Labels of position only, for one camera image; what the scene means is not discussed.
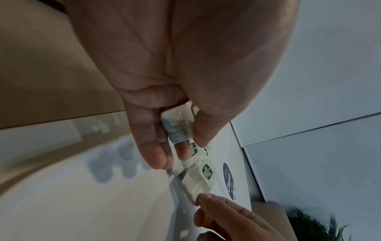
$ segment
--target brown panel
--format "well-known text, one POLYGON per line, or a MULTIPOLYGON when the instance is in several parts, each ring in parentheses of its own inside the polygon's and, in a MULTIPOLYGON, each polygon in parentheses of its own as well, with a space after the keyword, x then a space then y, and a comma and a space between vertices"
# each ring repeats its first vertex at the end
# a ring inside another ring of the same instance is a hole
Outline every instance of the brown panel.
POLYGON ((0 129, 123 110, 66 15, 0 1, 0 129))

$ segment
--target cabinet door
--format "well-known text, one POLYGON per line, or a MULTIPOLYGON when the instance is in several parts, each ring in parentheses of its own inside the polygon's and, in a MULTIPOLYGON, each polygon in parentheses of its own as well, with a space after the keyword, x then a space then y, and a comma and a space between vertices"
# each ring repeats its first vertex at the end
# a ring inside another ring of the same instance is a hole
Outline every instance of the cabinet door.
POLYGON ((381 236, 381 114, 244 147, 267 202, 381 236))
POLYGON ((381 1, 303 0, 265 89, 233 120, 241 146, 381 111, 381 1))

